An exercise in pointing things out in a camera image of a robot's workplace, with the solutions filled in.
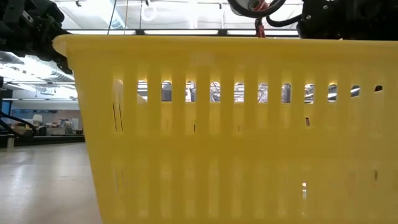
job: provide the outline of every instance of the floor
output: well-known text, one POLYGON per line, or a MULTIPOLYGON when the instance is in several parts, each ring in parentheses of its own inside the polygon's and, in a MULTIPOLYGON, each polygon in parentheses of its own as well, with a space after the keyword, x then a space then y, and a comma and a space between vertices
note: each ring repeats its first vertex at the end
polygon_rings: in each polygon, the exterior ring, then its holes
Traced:
POLYGON ((0 223, 100 224, 84 143, 0 149, 0 223))

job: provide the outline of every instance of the basket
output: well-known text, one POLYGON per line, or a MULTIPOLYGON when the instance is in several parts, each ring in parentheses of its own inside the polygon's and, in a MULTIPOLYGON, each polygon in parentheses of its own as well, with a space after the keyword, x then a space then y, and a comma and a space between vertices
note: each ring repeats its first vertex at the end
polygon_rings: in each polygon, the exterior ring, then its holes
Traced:
POLYGON ((398 222, 398 43, 64 35, 54 46, 75 71, 104 223, 398 222))

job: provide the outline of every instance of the robotic arm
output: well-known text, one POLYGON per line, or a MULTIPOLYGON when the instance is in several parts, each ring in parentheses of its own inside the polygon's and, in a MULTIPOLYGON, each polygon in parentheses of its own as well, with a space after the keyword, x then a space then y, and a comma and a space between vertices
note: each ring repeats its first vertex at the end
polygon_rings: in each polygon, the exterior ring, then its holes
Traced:
POLYGON ((53 60, 58 68, 72 74, 67 59, 52 47, 53 39, 69 34, 61 28, 64 15, 50 0, 0 1, 0 50, 19 57, 36 55, 53 60))
POLYGON ((297 22, 300 38, 398 40, 396 0, 304 0, 302 14, 286 21, 270 15, 286 0, 273 0, 265 10, 255 11, 261 0, 228 0, 233 12, 251 18, 265 17, 269 25, 283 27, 297 22))

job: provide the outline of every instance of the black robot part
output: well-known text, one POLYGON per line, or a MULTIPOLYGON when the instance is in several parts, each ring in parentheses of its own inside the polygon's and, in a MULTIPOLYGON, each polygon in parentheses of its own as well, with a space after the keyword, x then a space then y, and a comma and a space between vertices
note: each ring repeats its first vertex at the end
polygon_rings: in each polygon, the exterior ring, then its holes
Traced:
POLYGON ((66 57, 52 47, 56 36, 69 34, 61 28, 65 17, 54 2, 2 0, 0 18, 0 50, 19 57, 36 55, 41 60, 53 60, 60 70, 72 74, 66 57))

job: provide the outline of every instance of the red wire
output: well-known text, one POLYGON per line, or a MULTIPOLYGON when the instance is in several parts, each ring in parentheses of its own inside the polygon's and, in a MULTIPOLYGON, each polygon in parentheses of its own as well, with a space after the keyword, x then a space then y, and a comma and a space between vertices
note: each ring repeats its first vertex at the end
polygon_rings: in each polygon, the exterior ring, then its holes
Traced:
MULTIPOLYGON (((262 11, 268 8, 268 3, 266 3, 265 0, 259 0, 259 4, 253 9, 253 11, 262 11)), ((261 18, 259 19, 260 23, 257 24, 257 22, 255 22, 255 26, 256 26, 256 36, 258 38, 266 38, 266 34, 264 32, 264 25, 262 25, 261 22, 261 18)))

